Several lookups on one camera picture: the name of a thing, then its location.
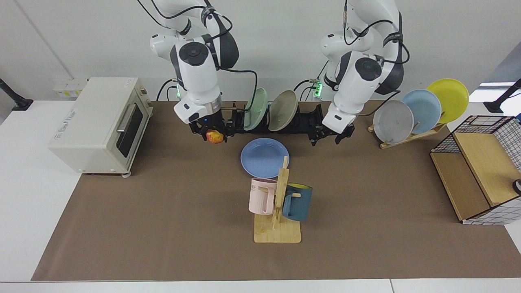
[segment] oven door handle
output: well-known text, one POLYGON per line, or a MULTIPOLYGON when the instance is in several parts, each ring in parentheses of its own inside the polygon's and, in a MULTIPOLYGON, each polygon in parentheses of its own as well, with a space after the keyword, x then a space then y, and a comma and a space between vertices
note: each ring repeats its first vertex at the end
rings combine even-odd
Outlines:
POLYGON ((132 116, 134 116, 134 112, 138 106, 136 104, 128 105, 125 114, 123 115, 123 119, 119 123, 118 129, 116 132, 125 133, 130 126, 130 121, 132 121, 132 116))

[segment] wooden mug tree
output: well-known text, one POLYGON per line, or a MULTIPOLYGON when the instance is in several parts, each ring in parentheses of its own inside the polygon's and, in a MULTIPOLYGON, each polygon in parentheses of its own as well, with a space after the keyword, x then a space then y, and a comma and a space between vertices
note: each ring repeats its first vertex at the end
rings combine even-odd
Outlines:
POLYGON ((275 191, 275 208, 272 215, 255 214, 254 241, 255 243, 299 243, 302 240, 300 222, 282 216, 282 205, 286 195, 290 170, 288 169, 288 157, 284 157, 282 168, 277 178, 277 190, 275 191))

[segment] oven door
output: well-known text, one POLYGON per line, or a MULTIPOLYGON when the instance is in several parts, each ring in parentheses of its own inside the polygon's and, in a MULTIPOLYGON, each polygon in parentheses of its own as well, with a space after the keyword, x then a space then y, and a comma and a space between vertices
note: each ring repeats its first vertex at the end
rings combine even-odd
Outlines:
POLYGON ((113 146, 115 149, 112 150, 127 169, 130 168, 130 164, 138 150, 148 118, 148 112, 138 93, 134 90, 116 129, 116 141, 113 146))

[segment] label on oven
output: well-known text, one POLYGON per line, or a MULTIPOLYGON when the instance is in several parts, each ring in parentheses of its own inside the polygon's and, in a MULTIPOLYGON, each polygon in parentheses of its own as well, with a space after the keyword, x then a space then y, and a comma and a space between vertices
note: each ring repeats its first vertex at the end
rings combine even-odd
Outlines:
POLYGON ((125 88, 131 87, 134 84, 134 80, 135 80, 135 78, 129 78, 127 80, 127 83, 125 84, 125 88))
POLYGON ((74 116, 76 116, 77 112, 78 112, 78 109, 70 110, 69 114, 67 115, 67 117, 65 117, 65 119, 61 123, 60 127, 56 131, 56 134, 54 135, 54 140, 59 140, 64 135, 65 131, 67 130, 67 128, 70 125, 70 122, 72 121, 74 116))

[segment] oven window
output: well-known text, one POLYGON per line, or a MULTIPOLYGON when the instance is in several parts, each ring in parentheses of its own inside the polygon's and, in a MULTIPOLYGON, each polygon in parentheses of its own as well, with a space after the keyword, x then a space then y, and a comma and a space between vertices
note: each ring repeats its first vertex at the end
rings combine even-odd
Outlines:
POLYGON ((139 125, 141 125, 141 121, 143 120, 143 113, 137 103, 134 103, 134 105, 136 105, 136 109, 132 118, 130 118, 129 127, 126 132, 119 135, 118 142, 116 143, 116 147, 124 157, 128 157, 134 138, 138 134, 139 125))

